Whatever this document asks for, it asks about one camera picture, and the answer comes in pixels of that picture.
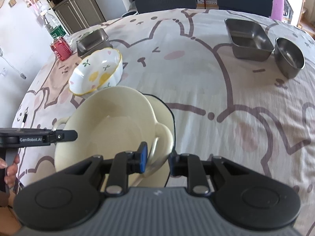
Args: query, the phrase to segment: finger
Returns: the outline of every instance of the finger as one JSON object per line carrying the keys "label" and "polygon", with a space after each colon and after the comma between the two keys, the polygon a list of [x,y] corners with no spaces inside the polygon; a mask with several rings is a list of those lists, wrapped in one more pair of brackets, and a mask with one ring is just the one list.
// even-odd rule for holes
{"label": "finger", "polygon": [[19,155],[18,154],[14,158],[14,163],[19,164]]}
{"label": "finger", "polygon": [[18,165],[13,163],[13,165],[7,167],[7,176],[15,176],[18,172]]}
{"label": "finger", "polygon": [[15,183],[15,176],[5,176],[4,181],[11,188]]}
{"label": "finger", "polygon": [[0,169],[5,169],[7,167],[7,163],[0,158]]}

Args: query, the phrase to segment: floral bowl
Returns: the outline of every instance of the floral bowl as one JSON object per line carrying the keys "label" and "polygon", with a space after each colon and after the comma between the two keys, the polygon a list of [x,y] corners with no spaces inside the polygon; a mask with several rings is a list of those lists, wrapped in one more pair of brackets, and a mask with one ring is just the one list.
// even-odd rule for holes
{"label": "floral bowl", "polygon": [[88,98],[97,91],[116,86],[122,75],[122,55],[117,49],[104,48],[85,57],[69,79],[70,91]]}

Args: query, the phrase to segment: plastic water bottle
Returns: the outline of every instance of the plastic water bottle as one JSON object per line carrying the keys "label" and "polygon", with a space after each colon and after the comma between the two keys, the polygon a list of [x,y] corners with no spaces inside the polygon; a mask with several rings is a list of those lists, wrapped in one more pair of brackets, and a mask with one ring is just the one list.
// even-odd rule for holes
{"label": "plastic water bottle", "polygon": [[61,36],[71,46],[72,45],[71,37],[63,29],[59,20],[54,15],[51,15],[48,12],[49,6],[41,4],[40,1],[38,1],[37,4],[39,5],[40,15],[43,17],[45,28],[47,29],[51,37],[53,39],[56,39],[57,37]]}
{"label": "plastic water bottle", "polygon": [[58,36],[64,37],[66,35],[65,30],[56,17],[47,12],[43,15],[43,19],[45,28],[53,39],[56,39]]}

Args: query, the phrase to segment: cream ceramic pot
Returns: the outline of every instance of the cream ceramic pot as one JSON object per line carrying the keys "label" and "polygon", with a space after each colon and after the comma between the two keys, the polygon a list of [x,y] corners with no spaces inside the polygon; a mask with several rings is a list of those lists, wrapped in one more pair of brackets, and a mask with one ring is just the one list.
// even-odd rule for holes
{"label": "cream ceramic pot", "polygon": [[[156,120],[150,102],[129,87],[109,87],[95,93],[71,117],[58,120],[53,130],[64,123],[64,129],[75,130],[78,138],[56,145],[56,171],[96,154],[112,159],[119,152],[136,151],[145,141],[150,150],[146,171],[129,176],[129,185],[136,186],[161,168],[173,148],[172,133]],[[158,154],[157,140],[163,146]]]}
{"label": "cream ceramic pot", "polygon": [[[160,99],[155,96],[151,96],[149,94],[144,94],[147,100],[150,102],[155,117],[158,122],[167,126],[172,135],[174,140],[174,148],[175,148],[175,123],[174,123],[174,116],[171,110],[167,107],[167,105]],[[157,142],[156,151],[154,159],[157,160],[159,158],[159,153],[162,153],[160,150],[163,148],[163,143],[160,141]],[[143,178],[141,182],[138,184],[139,187],[164,187],[168,181],[170,175],[170,166],[168,162],[165,162],[163,166],[156,171],[153,175]]]}

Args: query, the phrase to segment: tablecloth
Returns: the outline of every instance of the tablecloth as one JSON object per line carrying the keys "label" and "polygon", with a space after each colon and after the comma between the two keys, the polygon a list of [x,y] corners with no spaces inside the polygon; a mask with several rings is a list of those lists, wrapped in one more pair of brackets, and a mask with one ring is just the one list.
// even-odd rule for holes
{"label": "tablecloth", "polygon": [[[236,59],[224,20],[259,23],[275,44],[287,38],[302,50],[306,66],[286,79],[273,54],[265,62]],[[201,159],[221,155],[293,187],[302,201],[295,227],[315,230],[315,43],[303,30],[257,15],[221,10],[174,9],[105,22],[102,27],[123,56],[120,85],[161,98],[172,109],[176,150]],[[73,37],[78,38],[82,32]],[[69,92],[80,63],[52,57],[42,67],[16,114],[13,127],[51,128],[84,101]],[[55,146],[21,151],[18,179],[28,185],[54,173]],[[170,178],[167,186],[185,185]]]}

